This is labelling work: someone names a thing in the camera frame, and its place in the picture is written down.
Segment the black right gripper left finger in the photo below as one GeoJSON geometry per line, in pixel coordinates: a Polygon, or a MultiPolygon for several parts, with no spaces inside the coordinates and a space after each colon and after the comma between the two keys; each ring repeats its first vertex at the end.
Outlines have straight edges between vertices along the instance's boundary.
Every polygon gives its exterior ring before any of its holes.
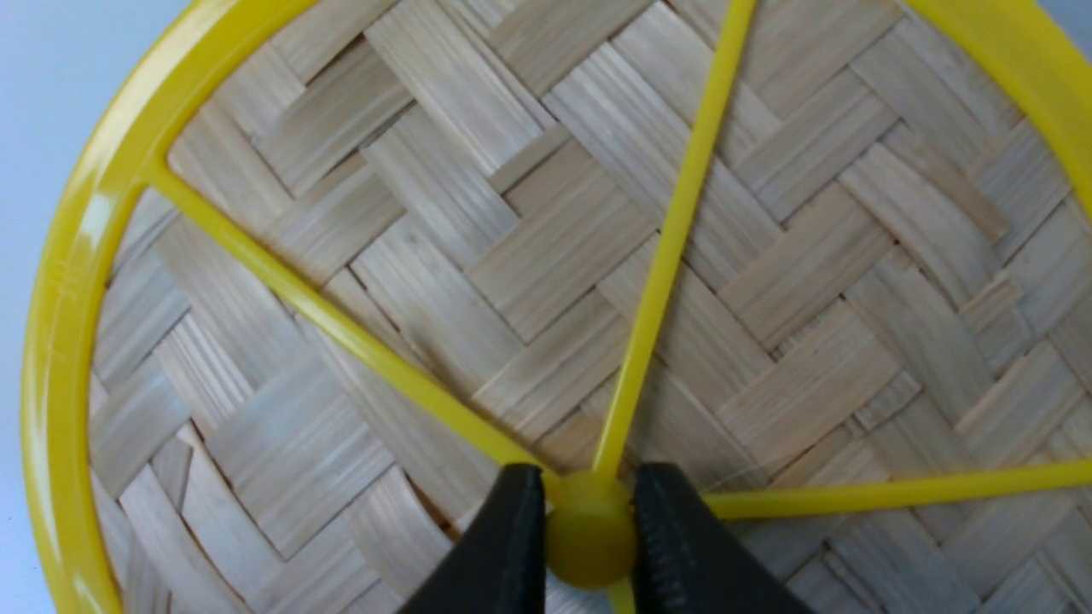
{"type": "Polygon", "coordinates": [[[507,464],[475,520],[402,613],[542,613],[545,495],[539,467],[507,464]]]}

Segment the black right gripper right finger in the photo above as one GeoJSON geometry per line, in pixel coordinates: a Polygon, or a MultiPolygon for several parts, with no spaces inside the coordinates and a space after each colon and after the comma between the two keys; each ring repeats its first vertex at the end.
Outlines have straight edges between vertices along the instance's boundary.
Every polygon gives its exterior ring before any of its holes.
{"type": "Polygon", "coordinates": [[[810,613],[711,512],[675,464],[636,470],[638,613],[810,613]]]}

